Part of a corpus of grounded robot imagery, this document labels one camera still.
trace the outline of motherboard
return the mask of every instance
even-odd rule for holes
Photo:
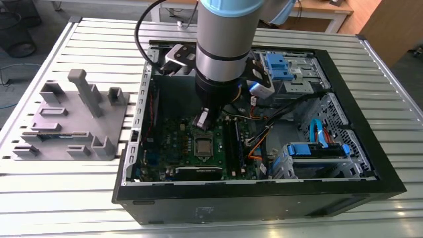
[[[212,130],[192,126],[193,118],[165,118],[158,135],[146,139],[135,174],[142,181],[256,179],[256,169],[246,161],[244,140],[248,121],[221,117]]]

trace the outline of white sticker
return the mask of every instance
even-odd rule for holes
[[[265,166],[264,166],[264,164],[262,164],[262,163],[260,164],[260,170],[261,170],[261,172],[265,174],[265,172],[266,172],[266,168],[265,168]]]
[[[249,98],[249,103],[250,103],[252,106],[256,105],[256,102],[257,102],[256,97],[250,97],[250,98]]]
[[[290,73],[301,73],[301,70],[298,68],[290,68]]]

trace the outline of wooden cabinet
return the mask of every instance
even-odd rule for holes
[[[423,0],[348,0],[353,14],[338,33],[360,34],[388,67],[423,37]]]

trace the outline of black cable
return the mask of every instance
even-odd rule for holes
[[[305,94],[301,95],[298,98],[296,98],[292,102],[289,102],[285,106],[282,106],[281,108],[278,108],[276,110],[276,112],[269,116],[265,124],[269,125],[274,122],[274,120],[277,118],[280,118],[284,114],[286,114],[288,112],[290,112],[294,109],[294,105],[297,103],[301,103],[304,101],[306,101],[308,99],[312,98],[320,98],[321,96],[324,96],[328,92],[330,92],[330,90],[322,90],[320,92],[312,93],[312,94]]]
[[[269,171],[269,158],[266,155],[266,138],[262,139],[261,144],[260,144],[260,155],[261,155],[261,164],[264,165],[265,173],[260,170],[260,175],[258,179],[266,179],[266,174]]]
[[[281,108],[278,108],[273,112],[273,114],[269,116],[269,118],[266,119],[261,130],[257,132],[257,134],[250,139],[248,139],[246,142],[248,143],[253,142],[256,139],[258,139],[265,134],[265,132],[268,130],[270,130],[270,127],[273,126],[276,119],[278,119],[282,115],[288,114],[294,109],[296,104],[306,101],[308,99],[320,98],[328,92],[330,92],[330,90],[322,90],[322,91],[312,93],[312,94],[301,95],[298,98],[293,99],[292,102],[289,102],[286,105],[284,105]]]
[[[237,107],[234,106],[233,103],[229,103],[229,105],[232,106],[232,108],[236,110],[237,114],[242,115],[242,113],[240,112],[240,110],[237,109]]]
[[[143,57],[143,60],[146,61],[146,63],[150,65],[150,67],[160,73],[162,74],[162,70],[161,70],[161,67],[158,65],[158,63],[153,63],[152,60],[149,59],[142,47],[141,47],[141,44],[139,44],[139,25],[141,25],[141,22],[146,16],[146,14],[149,13],[149,11],[157,6],[160,5],[161,3],[164,3],[166,0],[157,0],[154,1],[145,9],[143,13],[141,14],[139,16],[139,19],[134,25],[134,32],[133,32],[133,37],[134,37],[134,44],[137,46],[137,49]]]
[[[193,11],[192,11],[192,14],[190,14],[190,17],[189,17],[188,25],[186,25],[186,27],[182,27],[182,29],[188,29],[188,27],[190,25],[193,15],[196,14],[197,6],[198,6],[198,0],[196,2],[196,6],[193,7]]]

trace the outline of connector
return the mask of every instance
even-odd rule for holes
[[[169,75],[170,77],[177,73],[182,66],[172,61],[168,61],[161,67],[162,75]]]

